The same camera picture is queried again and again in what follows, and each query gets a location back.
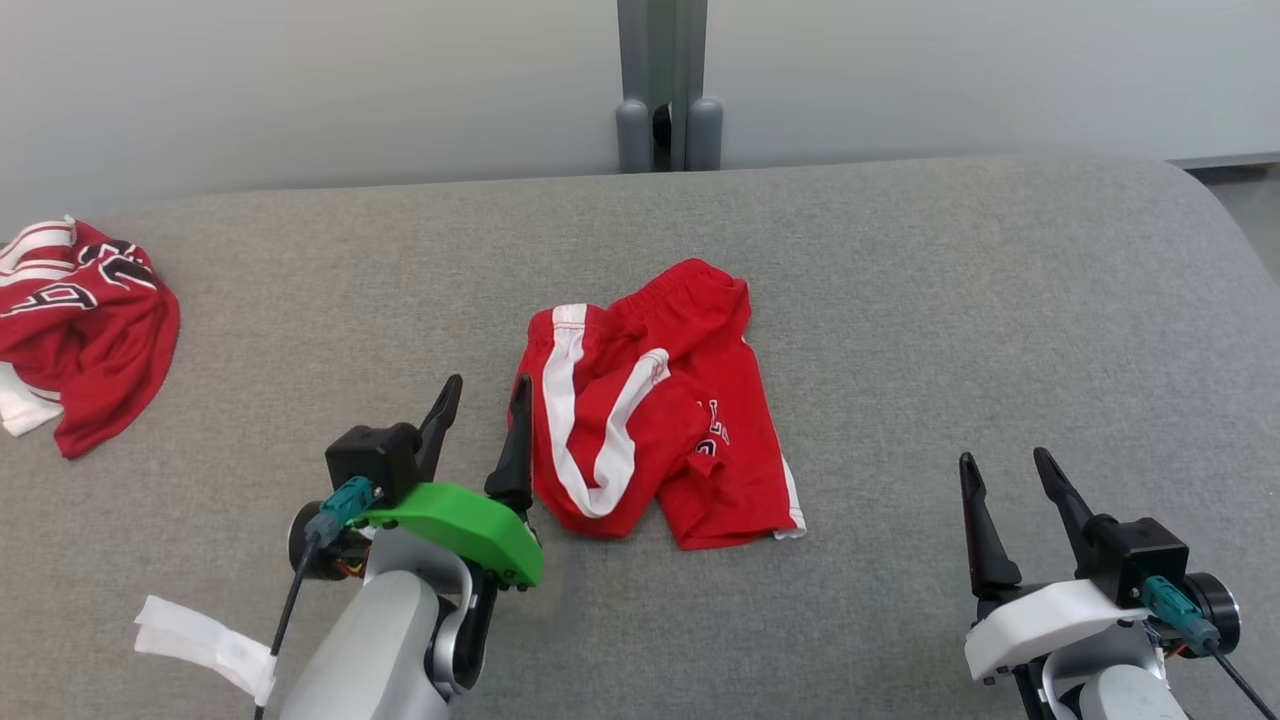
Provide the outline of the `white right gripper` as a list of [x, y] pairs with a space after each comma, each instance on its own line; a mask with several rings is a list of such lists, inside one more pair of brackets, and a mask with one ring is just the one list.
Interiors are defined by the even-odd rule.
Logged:
[[1076, 561], [1078, 580], [1056, 582], [1029, 591], [1020, 587], [1019, 566], [1007, 556], [986, 506], [987, 488], [974, 456], [959, 461], [963, 515], [972, 593], [979, 602], [977, 624], [968, 632], [964, 655], [975, 682], [1001, 667], [1027, 664], [1132, 621], [1142, 632], [1144, 607], [1123, 609], [1087, 578], [1093, 550], [1085, 527], [1093, 518], [1087, 502], [1046, 447], [1033, 450], [1046, 497], [1059, 510]]

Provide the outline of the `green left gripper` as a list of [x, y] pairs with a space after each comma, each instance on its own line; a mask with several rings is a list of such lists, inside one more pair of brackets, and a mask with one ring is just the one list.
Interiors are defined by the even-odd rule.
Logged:
[[419, 486], [393, 509], [372, 509], [365, 519], [376, 528], [364, 580], [389, 571], [410, 571], [436, 591], [471, 589], [472, 564], [500, 584], [538, 587], [543, 548], [521, 518], [532, 506], [532, 382], [520, 374], [508, 406], [508, 430], [484, 497], [461, 486], [431, 483], [443, 442], [453, 427], [465, 379], [451, 375], [419, 427]]

